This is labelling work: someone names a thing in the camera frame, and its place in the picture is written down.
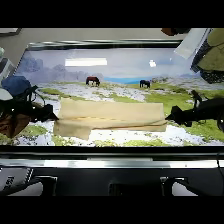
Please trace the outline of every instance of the printed landscape image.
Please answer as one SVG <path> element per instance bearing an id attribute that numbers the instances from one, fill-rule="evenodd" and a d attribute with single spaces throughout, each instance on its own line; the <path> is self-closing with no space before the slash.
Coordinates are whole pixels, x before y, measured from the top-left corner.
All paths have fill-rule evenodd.
<path id="1" fill-rule="evenodd" d="M 173 54 L 174 49 L 111 49 L 26 52 L 15 75 L 25 76 L 39 87 L 38 93 L 54 113 L 60 110 L 60 98 L 110 102 L 159 102 L 169 115 L 172 106 L 182 110 L 193 107 L 191 90 L 203 98 L 224 95 L 223 84 L 207 84 L 189 71 L 185 59 Z M 65 58 L 107 58 L 107 66 L 66 67 Z M 154 60 L 155 67 L 149 61 Z M 87 86 L 88 76 L 100 80 L 98 87 Z M 150 88 L 140 88 L 140 80 L 154 80 Z M 43 103 L 37 97 L 35 102 Z M 89 140 L 53 134 L 54 122 L 30 123 L 14 139 L 0 135 L 0 144 L 49 146 L 201 146 L 224 145 L 224 134 L 216 121 L 194 122 L 192 127 L 168 122 L 166 132 L 93 130 Z"/>

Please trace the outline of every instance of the screen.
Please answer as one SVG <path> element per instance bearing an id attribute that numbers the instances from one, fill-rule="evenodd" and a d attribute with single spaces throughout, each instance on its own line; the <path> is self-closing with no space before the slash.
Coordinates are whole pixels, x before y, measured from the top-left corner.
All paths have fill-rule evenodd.
<path id="1" fill-rule="evenodd" d="M 71 49 L 26 51 L 16 70 L 45 102 L 60 110 L 60 98 L 123 103 L 163 103 L 168 116 L 172 106 L 194 106 L 192 90 L 202 98 L 222 94 L 223 84 L 208 84 L 190 70 L 192 59 L 174 53 L 174 48 Z M 96 82 L 88 77 L 97 77 Z M 147 82 L 140 87 L 140 81 Z M 35 102 L 43 103 L 36 96 Z M 168 121 L 165 132 L 92 130 L 89 139 L 62 137 L 53 133 L 54 122 L 30 123 L 14 139 L 1 136 L 2 144 L 45 146 L 220 146 L 224 134 L 215 120 L 193 122 L 192 127 Z"/>

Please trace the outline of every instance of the blue water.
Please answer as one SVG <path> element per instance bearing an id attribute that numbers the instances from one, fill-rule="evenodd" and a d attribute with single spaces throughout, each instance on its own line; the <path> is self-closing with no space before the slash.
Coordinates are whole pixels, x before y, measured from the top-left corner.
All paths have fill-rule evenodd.
<path id="1" fill-rule="evenodd" d="M 140 80 L 151 80 L 151 77 L 139 77 L 139 78 L 109 78 L 104 77 L 105 81 L 108 82 L 117 82 L 121 84 L 138 84 Z"/>

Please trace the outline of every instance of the black horse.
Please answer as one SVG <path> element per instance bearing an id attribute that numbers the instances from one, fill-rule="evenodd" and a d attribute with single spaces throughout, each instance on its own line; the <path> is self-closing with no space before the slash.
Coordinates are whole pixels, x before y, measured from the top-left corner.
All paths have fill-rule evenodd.
<path id="1" fill-rule="evenodd" d="M 86 85 L 89 85 L 89 81 L 92 81 L 92 85 L 93 85 L 94 82 L 96 83 L 96 86 L 100 85 L 100 80 L 97 77 L 94 77 L 94 76 L 87 77 L 86 78 Z"/>
<path id="2" fill-rule="evenodd" d="M 141 80 L 141 81 L 140 81 L 140 88 L 143 87 L 143 85 L 146 85 L 147 88 L 150 88 L 150 81 L 147 81 L 147 80 Z"/>

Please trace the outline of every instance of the sky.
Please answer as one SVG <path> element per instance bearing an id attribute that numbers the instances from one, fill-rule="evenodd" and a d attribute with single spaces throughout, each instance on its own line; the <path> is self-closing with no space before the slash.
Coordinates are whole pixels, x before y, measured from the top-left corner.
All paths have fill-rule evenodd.
<path id="1" fill-rule="evenodd" d="M 191 60 L 174 53 L 174 48 L 132 48 L 132 49 L 71 49 L 29 51 L 35 59 L 42 59 L 44 67 L 65 65 L 65 59 L 106 58 L 107 65 L 66 67 L 67 71 L 84 71 L 89 74 L 102 73 L 109 78 L 136 78 L 147 76 L 180 76 L 193 74 Z M 153 60 L 156 67 L 150 67 Z"/>

